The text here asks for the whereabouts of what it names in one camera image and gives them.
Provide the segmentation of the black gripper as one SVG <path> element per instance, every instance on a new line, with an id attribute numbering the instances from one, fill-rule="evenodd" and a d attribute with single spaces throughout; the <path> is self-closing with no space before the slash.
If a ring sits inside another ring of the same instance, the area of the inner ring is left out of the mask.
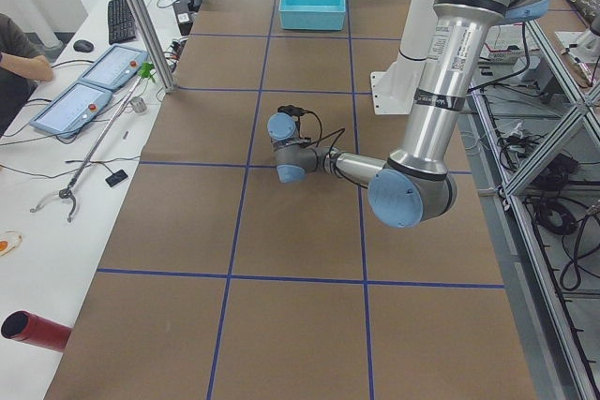
<path id="1" fill-rule="evenodd" d="M 311 114 L 311 111 L 303 109 L 301 107 L 296 107 L 294 105 L 280 106 L 277 108 L 277 111 L 279 113 L 285 113 L 291 117 L 295 117 L 296 119 L 299 119 L 300 117 L 304 116 L 305 114 Z"/>

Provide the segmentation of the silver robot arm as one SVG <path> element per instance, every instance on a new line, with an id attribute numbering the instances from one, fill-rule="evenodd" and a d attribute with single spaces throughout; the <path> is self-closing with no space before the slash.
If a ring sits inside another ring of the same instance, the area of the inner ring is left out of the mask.
<path id="1" fill-rule="evenodd" d="M 424 67 L 405 91 L 412 107 L 404 138 L 387 159 L 319 147 L 301 138 L 299 122 L 280 110 L 267 123 L 282 183 L 301 181 L 317 170 L 367 188 L 372 212 L 390 227 L 412 227 L 443 215 L 457 187 L 444 156 L 489 29 L 538 19 L 549 0 L 412 0 L 435 22 L 426 25 L 416 57 Z"/>

